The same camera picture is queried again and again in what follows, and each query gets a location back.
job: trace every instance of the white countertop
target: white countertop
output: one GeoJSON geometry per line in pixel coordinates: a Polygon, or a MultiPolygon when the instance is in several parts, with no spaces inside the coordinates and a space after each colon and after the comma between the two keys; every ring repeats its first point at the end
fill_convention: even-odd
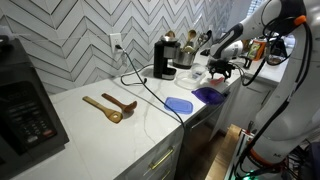
{"type": "MultiPolygon", "coordinates": [[[[197,55],[195,63],[205,65],[207,57],[197,55]]],[[[253,62],[247,72],[252,73],[259,63],[253,62]]],[[[279,82],[285,65],[265,65],[260,77],[279,82]]],[[[175,85],[174,81],[156,79],[152,73],[153,66],[143,70],[140,75],[148,78],[146,85],[160,99],[165,101],[167,97],[175,97],[192,102],[193,113],[180,115],[184,122],[204,108],[205,104],[191,90],[175,85]]],[[[200,86],[211,86],[208,83],[210,78],[211,75],[206,72],[200,86]]],[[[238,78],[239,73],[234,71],[226,82],[211,87],[222,92],[238,78]]],[[[138,82],[136,75],[124,80],[128,83],[138,82]]],[[[106,79],[50,98],[70,142],[61,152],[13,179],[113,179],[180,126],[177,117],[167,111],[142,85],[123,86],[120,78],[106,79]],[[101,97],[102,93],[112,95],[124,104],[137,101],[138,106],[134,113],[124,114],[124,119],[114,124],[100,110],[82,100],[83,96],[89,96],[107,108],[121,111],[101,97]]]]}

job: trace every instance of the chevron tile backsplash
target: chevron tile backsplash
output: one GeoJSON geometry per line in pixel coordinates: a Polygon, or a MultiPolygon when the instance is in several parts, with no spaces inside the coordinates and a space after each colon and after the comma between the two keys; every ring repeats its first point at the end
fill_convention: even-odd
{"type": "Polygon", "coordinates": [[[227,25],[234,0],[0,0],[0,25],[20,39],[47,92],[55,94],[132,71],[111,52],[121,33],[136,68],[153,63],[154,43],[173,30],[213,38],[227,25]]]}

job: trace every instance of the microwave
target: microwave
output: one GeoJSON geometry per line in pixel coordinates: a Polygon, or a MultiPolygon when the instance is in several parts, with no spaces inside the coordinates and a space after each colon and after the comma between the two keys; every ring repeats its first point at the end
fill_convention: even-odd
{"type": "Polygon", "coordinates": [[[18,39],[0,47],[0,179],[64,149],[67,133],[18,39]]]}

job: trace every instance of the wall outlet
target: wall outlet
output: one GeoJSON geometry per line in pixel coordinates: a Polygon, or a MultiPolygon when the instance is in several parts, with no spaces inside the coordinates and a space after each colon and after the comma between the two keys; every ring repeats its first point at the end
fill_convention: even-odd
{"type": "Polygon", "coordinates": [[[122,52],[121,50],[115,48],[116,45],[120,45],[122,47],[122,39],[120,33],[110,34],[110,42],[112,53],[122,52]]]}

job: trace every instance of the espresso machine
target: espresso machine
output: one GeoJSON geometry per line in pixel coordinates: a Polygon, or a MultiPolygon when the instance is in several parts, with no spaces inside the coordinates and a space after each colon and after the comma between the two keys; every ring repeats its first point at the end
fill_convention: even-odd
{"type": "Polygon", "coordinates": [[[176,58],[178,50],[180,50],[180,43],[173,37],[163,36],[154,44],[154,77],[166,80],[175,78],[177,70],[168,67],[168,59],[176,58]]]}

